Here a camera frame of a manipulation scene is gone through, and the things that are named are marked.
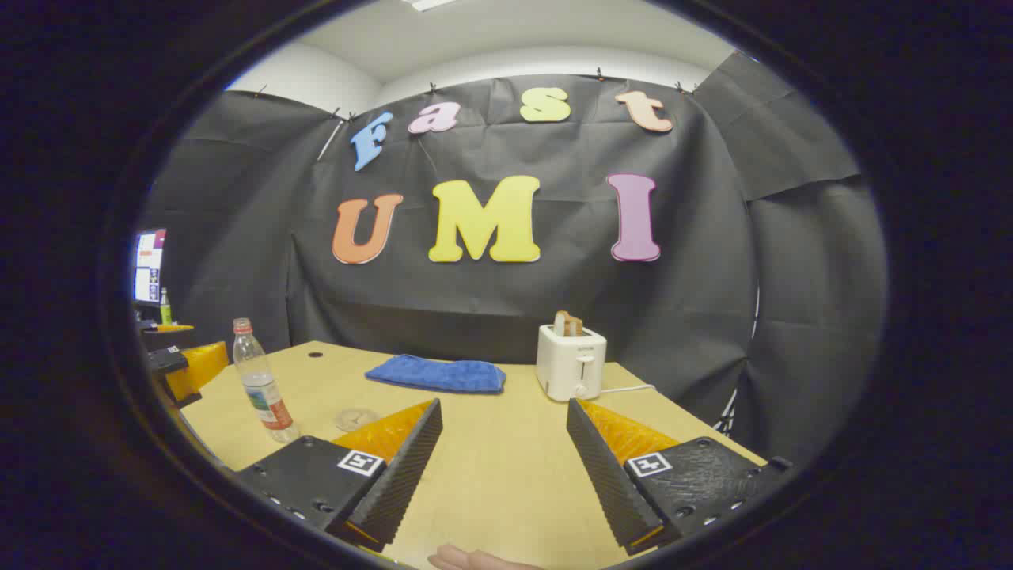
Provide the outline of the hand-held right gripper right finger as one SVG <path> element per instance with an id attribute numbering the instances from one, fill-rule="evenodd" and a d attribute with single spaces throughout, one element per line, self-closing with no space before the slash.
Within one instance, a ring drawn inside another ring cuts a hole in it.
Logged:
<path id="1" fill-rule="evenodd" d="M 750 461 L 719 440 L 683 443 L 572 398 L 567 432 L 613 537 L 627 554 L 686 540 L 771 493 L 792 462 Z"/>

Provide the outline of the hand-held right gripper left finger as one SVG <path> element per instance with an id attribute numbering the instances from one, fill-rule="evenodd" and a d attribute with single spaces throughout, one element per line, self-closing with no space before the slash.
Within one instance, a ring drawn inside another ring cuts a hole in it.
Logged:
<path id="1" fill-rule="evenodd" d="M 275 509 L 380 553 L 394 542 L 442 434 L 438 398 L 327 441 L 302 436 L 236 473 Z"/>

